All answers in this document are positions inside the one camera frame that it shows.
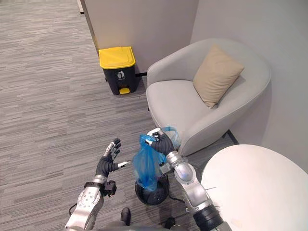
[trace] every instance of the black robotic glove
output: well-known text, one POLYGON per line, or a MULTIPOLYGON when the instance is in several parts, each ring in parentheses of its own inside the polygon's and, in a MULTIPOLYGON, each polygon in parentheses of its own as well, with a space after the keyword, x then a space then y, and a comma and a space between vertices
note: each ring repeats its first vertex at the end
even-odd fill
POLYGON ((118 164, 114 163, 114 159, 120 153, 121 140, 115 138, 106 148, 106 152, 101 157, 96 167, 96 175, 108 177, 109 173, 119 169, 118 164))
POLYGON ((157 136, 158 141, 152 142, 152 148, 164 155, 168 155, 170 152, 175 151, 173 143, 167 134, 165 134, 162 130, 159 130, 157 132, 157 136))

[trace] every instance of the chair cushion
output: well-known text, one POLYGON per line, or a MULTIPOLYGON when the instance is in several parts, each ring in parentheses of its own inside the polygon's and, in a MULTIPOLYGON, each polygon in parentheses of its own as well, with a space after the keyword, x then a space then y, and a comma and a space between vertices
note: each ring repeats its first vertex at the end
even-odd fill
POLYGON ((213 45, 193 79, 204 103, 212 108, 238 78, 244 67, 217 45, 213 45))
POLYGON ((157 126, 173 126, 182 137, 183 131, 211 113, 196 92, 193 82, 169 80, 151 84, 146 96, 157 126))

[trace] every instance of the white round table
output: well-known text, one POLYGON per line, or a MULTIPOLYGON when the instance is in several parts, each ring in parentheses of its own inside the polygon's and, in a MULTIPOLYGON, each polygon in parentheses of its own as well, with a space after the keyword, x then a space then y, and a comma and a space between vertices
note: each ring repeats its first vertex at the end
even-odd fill
POLYGON ((215 154, 201 184, 233 231, 308 230, 308 174, 270 149, 235 145, 215 154))

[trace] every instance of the trash can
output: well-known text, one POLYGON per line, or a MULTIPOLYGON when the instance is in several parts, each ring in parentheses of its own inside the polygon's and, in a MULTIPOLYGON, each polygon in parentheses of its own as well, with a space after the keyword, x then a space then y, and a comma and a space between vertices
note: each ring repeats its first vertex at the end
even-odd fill
POLYGON ((131 47, 112 47, 99 50, 100 66, 114 95, 134 92, 138 81, 135 76, 135 57, 131 47))

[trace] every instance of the yellow lid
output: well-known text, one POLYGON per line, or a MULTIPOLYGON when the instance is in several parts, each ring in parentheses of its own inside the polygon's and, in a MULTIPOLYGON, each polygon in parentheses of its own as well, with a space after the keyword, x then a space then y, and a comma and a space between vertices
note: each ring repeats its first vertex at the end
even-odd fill
POLYGON ((131 47, 112 47, 98 50, 100 66, 104 69, 118 69, 133 66, 136 61, 131 47))

